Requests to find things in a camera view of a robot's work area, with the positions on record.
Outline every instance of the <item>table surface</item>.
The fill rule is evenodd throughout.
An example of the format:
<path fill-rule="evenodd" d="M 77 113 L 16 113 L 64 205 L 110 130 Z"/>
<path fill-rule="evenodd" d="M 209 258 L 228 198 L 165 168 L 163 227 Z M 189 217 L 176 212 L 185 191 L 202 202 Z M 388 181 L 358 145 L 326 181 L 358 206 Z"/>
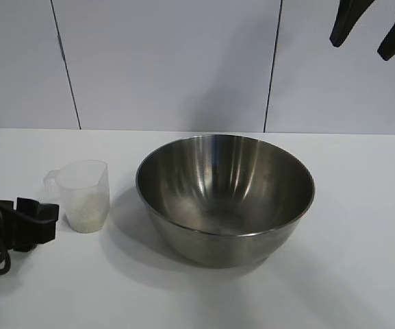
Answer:
<path fill-rule="evenodd" d="M 151 225 L 134 187 L 141 160 L 190 132 L 0 130 L 0 199 L 43 199 L 48 171 L 109 164 L 100 232 L 64 221 L 56 239 L 12 254 L 0 328 L 395 329 L 395 136 L 245 134 L 298 157 L 316 198 L 259 265 L 193 267 Z"/>

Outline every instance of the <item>gray object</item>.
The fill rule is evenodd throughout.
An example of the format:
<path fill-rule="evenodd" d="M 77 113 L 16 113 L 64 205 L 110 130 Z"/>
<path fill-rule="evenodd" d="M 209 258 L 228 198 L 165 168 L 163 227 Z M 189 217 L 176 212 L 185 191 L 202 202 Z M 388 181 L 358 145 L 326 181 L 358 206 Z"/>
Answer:
<path fill-rule="evenodd" d="M 288 152 L 263 141 L 208 135 L 147 156 L 136 188 L 160 234 L 185 257 L 233 267 L 268 257 L 314 198 L 314 181 Z"/>

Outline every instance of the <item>measuring cup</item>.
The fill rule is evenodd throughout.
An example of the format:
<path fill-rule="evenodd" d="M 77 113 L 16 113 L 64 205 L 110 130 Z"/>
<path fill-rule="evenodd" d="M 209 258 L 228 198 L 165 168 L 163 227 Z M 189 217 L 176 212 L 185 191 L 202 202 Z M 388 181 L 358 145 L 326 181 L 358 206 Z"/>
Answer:
<path fill-rule="evenodd" d="M 77 232 L 100 230 L 110 209 L 107 163 L 83 160 L 52 170 L 44 179 L 45 191 L 58 198 L 69 226 Z"/>

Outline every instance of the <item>measuring cup handle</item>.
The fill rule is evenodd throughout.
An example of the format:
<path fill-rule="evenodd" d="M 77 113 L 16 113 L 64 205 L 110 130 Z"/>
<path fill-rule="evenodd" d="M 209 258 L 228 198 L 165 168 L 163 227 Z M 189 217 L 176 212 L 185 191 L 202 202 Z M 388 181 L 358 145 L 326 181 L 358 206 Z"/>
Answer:
<path fill-rule="evenodd" d="M 58 174 L 59 170 L 51 170 L 44 178 L 45 192 L 50 201 L 59 199 L 59 186 L 56 182 Z"/>

